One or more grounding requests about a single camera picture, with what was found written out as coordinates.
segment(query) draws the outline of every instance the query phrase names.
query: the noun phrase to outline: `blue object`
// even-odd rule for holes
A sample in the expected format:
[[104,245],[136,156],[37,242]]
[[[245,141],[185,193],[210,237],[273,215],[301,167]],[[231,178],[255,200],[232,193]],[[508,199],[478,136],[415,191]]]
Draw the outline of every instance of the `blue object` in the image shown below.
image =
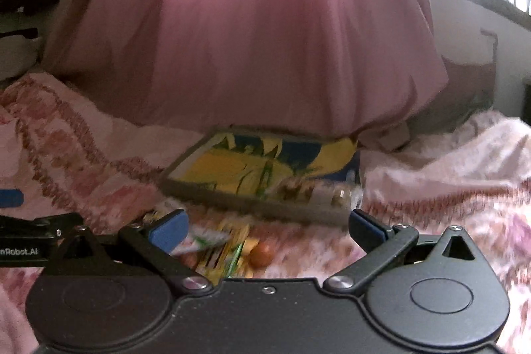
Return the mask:
[[350,236],[365,252],[370,253],[395,235],[391,227],[381,224],[360,209],[355,209],[348,218]]
[[24,194],[19,189],[0,189],[0,208],[20,207],[24,203]]
[[165,253],[170,253],[187,238],[188,227],[189,219],[187,213],[182,209],[178,209],[147,229],[148,240]]

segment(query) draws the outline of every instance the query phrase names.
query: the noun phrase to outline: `pink curtain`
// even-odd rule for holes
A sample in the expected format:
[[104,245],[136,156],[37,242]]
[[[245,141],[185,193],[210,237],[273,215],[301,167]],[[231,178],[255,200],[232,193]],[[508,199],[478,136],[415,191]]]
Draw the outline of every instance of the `pink curtain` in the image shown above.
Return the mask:
[[133,122],[339,136],[396,124],[447,82],[429,0],[75,2],[44,66]]

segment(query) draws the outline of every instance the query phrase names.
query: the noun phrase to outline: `wall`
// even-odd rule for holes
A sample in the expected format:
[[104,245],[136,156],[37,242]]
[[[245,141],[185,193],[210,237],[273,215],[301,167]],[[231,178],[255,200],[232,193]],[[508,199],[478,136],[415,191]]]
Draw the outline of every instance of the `wall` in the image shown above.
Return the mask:
[[531,77],[531,32],[467,0],[431,0],[434,32],[440,53],[458,63],[487,63],[498,35],[494,107],[507,116],[520,116],[522,80]]

